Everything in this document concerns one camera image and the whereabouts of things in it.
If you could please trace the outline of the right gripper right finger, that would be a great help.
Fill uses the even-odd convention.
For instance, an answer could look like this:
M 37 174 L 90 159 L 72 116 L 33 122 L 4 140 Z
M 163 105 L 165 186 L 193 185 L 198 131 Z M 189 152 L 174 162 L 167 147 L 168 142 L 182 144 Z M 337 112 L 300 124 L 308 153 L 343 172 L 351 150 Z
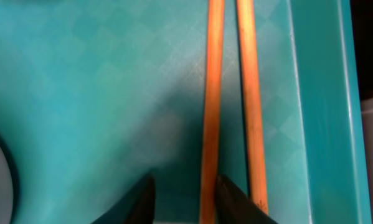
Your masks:
M 219 224 L 276 224 L 225 175 L 216 179 L 215 207 Z

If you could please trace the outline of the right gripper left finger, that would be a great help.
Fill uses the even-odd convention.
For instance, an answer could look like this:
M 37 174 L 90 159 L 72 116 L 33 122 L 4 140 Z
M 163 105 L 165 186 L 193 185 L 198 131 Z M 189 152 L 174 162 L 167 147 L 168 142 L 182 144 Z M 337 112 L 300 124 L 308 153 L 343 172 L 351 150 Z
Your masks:
M 145 175 L 92 224 L 153 224 L 155 202 L 154 178 L 152 175 Z

